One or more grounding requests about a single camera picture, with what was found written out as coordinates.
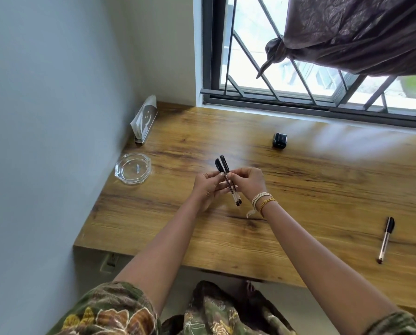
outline electrical outlet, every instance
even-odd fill
[[[113,273],[119,258],[120,256],[116,253],[107,253],[104,256],[103,263],[101,264],[99,271],[104,273]]]

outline window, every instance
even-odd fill
[[[204,101],[416,127],[416,75],[371,77],[286,58],[267,42],[284,34],[289,0],[203,0]]]

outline pen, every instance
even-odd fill
[[[383,259],[385,257],[385,252],[386,252],[386,247],[388,246],[389,235],[393,232],[393,230],[394,230],[394,219],[392,217],[389,217],[388,220],[386,220],[385,236],[383,237],[382,248],[380,249],[379,257],[376,259],[379,265],[383,263]]]
[[[222,161],[222,164],[224,165],[225,175],[227,175],[227,174],[230,172],[230,169],[228,168],[228,164],[227,164],[227,162],[225,161],[225,157],[224,157],[223,155],[221,155],[221,161]],[[236,186],[234,185],[233,180],[230,180],[230,181],[231,181],[231,186],[233,187],[234,192],[236,193],[236,194],[235,194],[235,196],[236,196],[236,200],[237,200],[237,201],[239,201],[239,204],[242,204],[241,197],[239,196],[239,193],[238,193],[238,191],[236,190]]]
[[[236,195],[234,195],[233,188],[231,187],[231,185],[230,185],[230,183],[229,183],[229,181],[228,181],[228,179],[227,179],[227,173],[225,173],[224,169],[222,168],[222,164],[221,164],[221,162],[220,162],[220,161],[219,161],[219,159],[217,158],[217,159],[216,159],[216,161],[214,161],[214,163],[216,164],[216,168],[217,168],[217,170],[218,170],[219,172],[221,172],[221,173],[223,173],[223,174],[224,174],[224,180],[225,180],[225,182],[227,183],[228,188],[230,189],[231,195],[233,195],[234,202],[236,202],[236,206],[238,206],[238,207],[239,207],[240,203],[239,203],[239,201],[238,201],[238,199],[237,199]]]

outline glass ashtray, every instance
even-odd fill
[[[127,184],[143,183],[151,172],[151,159],[140,153],[124,154],[115,165],[115,176]]]

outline wooden desk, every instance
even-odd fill
[[[416,134],[205,108],[163,105],[144,146],[153,173],[129,186],[111,174],[75,245],[137,254],[172,217],[194,175],[229,166],[262,169],[267,188],[314,237],[399,305],[416,308]],[[275,132],[289,136],[273,149]],[[259,215],[230,195],[199,217],[184,265],[303,285]],[[396,220],[378,265],[386,217]]]

